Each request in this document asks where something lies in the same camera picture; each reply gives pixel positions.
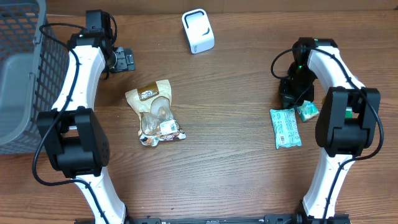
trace brown label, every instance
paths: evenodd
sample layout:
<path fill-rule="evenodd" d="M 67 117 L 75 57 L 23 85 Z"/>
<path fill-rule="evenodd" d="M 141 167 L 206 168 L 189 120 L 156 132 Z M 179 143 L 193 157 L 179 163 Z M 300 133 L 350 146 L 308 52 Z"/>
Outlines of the brown label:
<path fill-rule="evenodd" d="M 159 89 L 156 82 L 138 89 L 138 97 L 140 101 L 146 101 L 149 98 L 159 95 Z"/>

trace snack package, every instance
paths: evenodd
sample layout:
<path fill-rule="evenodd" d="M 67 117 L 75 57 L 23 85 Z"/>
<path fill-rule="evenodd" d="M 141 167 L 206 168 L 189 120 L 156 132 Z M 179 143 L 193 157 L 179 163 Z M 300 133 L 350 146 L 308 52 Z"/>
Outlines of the snack package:
<path fill-rule="evenodd" d="M 319 111 L 314 103 L 304 100 L 303 105 L 296 108 L 297 113 L 303 119 L 303 121 L 308 121 L 309 119 L 315 117 L 319 114 Z"/>
<path fill-rule="evenodd" d="M 139 117 L 138 136 L 143 145 L 156 146 L 159 141 L 186 138 L 170 110 L 172 89 L 168 80 L 131 90 L 126 99 Z"/>
<path fill-rule="evenodd" d="M 271 110 L 271 120 L 274 126 L 276 149 L 279 146 L 292 147 L 302 145 L 293 108 L 289 110 Z"/>

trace wooden surface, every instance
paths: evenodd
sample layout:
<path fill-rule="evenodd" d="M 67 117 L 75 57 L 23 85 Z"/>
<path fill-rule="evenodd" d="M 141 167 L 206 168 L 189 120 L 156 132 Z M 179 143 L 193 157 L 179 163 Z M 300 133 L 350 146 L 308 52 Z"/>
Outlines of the wooden surface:
<path fill-rule="evenodd" d="M 47 13 L 84 16 L 86 10 L 102 9 L 114 15 L 183 14 L 202 8 L 222 12 L 298 12 L 393 10 L 398 0 L 49 0 Z"/>
<path fill-rule="evenodd" d="M 117 16 L 117 45 L 132 47 L 137 70 L 100 80 L 96 115 L 111 145 L 109 173 L 133 217 L 253 217 L 291 213 L 312 181 L 319 157 L 312 119 L 298 129 L 302 147 L 275 149 L 269 110 L 279 108 L 274 57 L 298 37 L 333 38 L 351 70 L 378 88 L 386 140 L 375 158 L 357 162 L 336 206 L 353 223 L 398 219 L 398 12 L 211 14 L 215 48 L 191 55 L 180 15 Z M 83 17 L 50 22 L 83 25 Z M 73 29 L 56 28 L 61 40 Z M 284 75 L 292 56 L 275 70 Z M 143 147 L 126 91 L 169 79 L 172 111 L 187 134 L 179 142 Z M 325 95 L 315 82 L 315 103 Z M 369 154 L 376 147 L 364 150 Z M 45 187 L 31 173 L 33 155 L 0 156 L 0 223 L 73 223 L 91 218 L 74 185 Z M 38 171 L 63 179 L 42 154 Z"/>

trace teal and white packet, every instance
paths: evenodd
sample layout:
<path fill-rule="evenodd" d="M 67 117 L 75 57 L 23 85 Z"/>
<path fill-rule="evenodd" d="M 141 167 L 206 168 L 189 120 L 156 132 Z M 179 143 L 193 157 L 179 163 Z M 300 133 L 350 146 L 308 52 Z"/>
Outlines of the teal and white packet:
<path fill-rule="evenodd" d="M 271 110 L 271 120 L 275 132 L 276 149 L 281 147 L 301 146 L 299 130 L 294 109 Z"/>
<path fill-rule="evenodd" d="M 296 110 L 300 117 L 303 119 L 303 121 L 308 121 L 309 119 L 319 114 L 319 111 L 315 104 L 307 100 L 304 101 L 303 105 L 296 107 Z"/>

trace gray plastic bin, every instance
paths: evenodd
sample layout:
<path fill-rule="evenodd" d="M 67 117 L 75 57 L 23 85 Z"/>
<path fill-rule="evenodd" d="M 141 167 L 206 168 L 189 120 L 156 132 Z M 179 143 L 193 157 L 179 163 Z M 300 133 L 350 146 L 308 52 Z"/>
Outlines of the gray plastic bin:
<path fill-rule="evenodd" d="M 0 154 L 35 151 L 36 117 L 51 110 L 67 73 L 67 51 L 39 31 L 45 14 L 45 0 L 0 1 Z"/>

